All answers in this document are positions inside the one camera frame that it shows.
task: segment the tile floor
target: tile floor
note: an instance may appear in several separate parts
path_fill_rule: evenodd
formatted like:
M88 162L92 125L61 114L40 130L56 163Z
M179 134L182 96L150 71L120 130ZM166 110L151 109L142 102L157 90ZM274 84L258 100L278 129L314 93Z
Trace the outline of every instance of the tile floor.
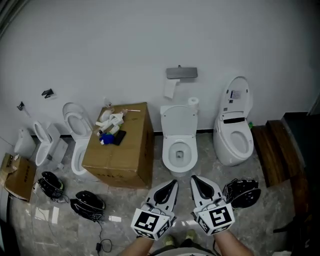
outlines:
M63 170L54 173L63 181L65 193L70 198L81 190L88 190L99 195L106 202L106 210L101 224L102 238L112 240L112 251L101 252L103 255L117 255L127 245L135 240L135 233L130 224L137 207L140 207L148 191L143 189L128 189L109 187L102 182L84 181L71 170L71 159L75 142L69 143L68 150L62 161ZM155 137L153 186L172 179L162 162L163 137ZM216 157L212 134L197 135L198 161L192 172L218 183L221 188L234 178L250 178L259 181L262 190L258 202L250 208L236 210L235 224L231 231L256 256L269 256L276 250L281 250L285 244L284 233L273 234L273 229L287 224L294 217L294 206L291 186L288 181L281 185L266 188L261 165L256 152L244 163L227 167ZM37 176L45 169L39 168ZM169 231L178 242L182 242L187 229L198 232L198 243L208 249L212 248L213 238L206 236L201 227L193 221L190 212L194 209L189 186L190 177L180 178L179 194L174 212L177 220ZM39 212L46 214L46 219ZM32 193L30 203L13 198L10 202L10 222L15 229L20 253L22 256L96 256L96 243L99 242L101 228L98 223L78 216L67 203L52 202L40 190ZM162 241L154 243L152 251L162 247Z

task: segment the leg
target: leg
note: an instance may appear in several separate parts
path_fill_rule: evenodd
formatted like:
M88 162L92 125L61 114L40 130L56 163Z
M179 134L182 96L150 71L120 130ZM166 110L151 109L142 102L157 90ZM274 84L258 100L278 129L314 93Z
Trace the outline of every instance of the leg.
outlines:
M174 237L172 235L167 235L164 239L163 239L163 245L164 247L162 247L161 249L155 250L153 253L151 253L149 256L155 256L158 254L161 254L163 252L172 250L177 248L175 246L175 241L174 241Z
M196 238L196 236L197 236L197 234L196 234L195 230L193 230L193 229L188 230L186 233L185 240L182 242L180 247L193 247L198 250L213 254L213 252L211 250L203 248L202 246L200 246L199 244L194 242L194 239Z

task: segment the toilet lid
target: toilet lid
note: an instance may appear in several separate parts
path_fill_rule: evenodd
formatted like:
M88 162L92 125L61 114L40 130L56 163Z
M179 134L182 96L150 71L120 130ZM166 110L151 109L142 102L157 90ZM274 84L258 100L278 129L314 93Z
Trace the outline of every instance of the toilet lid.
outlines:
M253 105L249 85L244 76L236 76L229 81L222 94L219 115L223 119L248 116Z
M90 138L93 128L90 122L80 113L65 113L64 122L74 140Z
M197 111L188 106L172 106L161 115L161 126L164 136L195 135L197 125Z
M41 142L51 142L51 137L48 134L47 129L44 129L39 121L34 122L33 127L36 136Z

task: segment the toilet bowl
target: toilet bowl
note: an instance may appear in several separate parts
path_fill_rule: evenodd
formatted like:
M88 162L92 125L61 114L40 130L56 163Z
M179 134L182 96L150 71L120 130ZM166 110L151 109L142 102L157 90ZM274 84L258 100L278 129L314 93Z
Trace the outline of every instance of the toilet bowl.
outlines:
M162 160L175 177L187 175L198 160L197 110L184 105L161 106Z
M68 144L60 138L60 133L53 123L42 125L36 121L34 132L41 144L35 156L36 166L43 166L53 161L55 165L61 163L67 151Z
M63 106L62 113L66 127L75 141L71 160L73 173L85 180L98 181L93 174L82 167L82 161L93 130L92 122L86 111L80 105L72 102Z
M225 166L238 165L253 153L254 140L246 120L252 105L253 99L245 77L231 79L222 94L213 127L213 147Z

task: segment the toilet paper roll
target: toilet paper roll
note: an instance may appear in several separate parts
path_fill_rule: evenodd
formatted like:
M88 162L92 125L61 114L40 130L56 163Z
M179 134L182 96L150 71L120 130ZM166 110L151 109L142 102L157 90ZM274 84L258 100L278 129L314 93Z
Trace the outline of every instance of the toilet paper roll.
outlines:
M199 110L199 99L196 97L189 98L188 106L194 110Z
M169 79L166 81L164 86L164 96L171 99L174 97L175 88L180 79Z

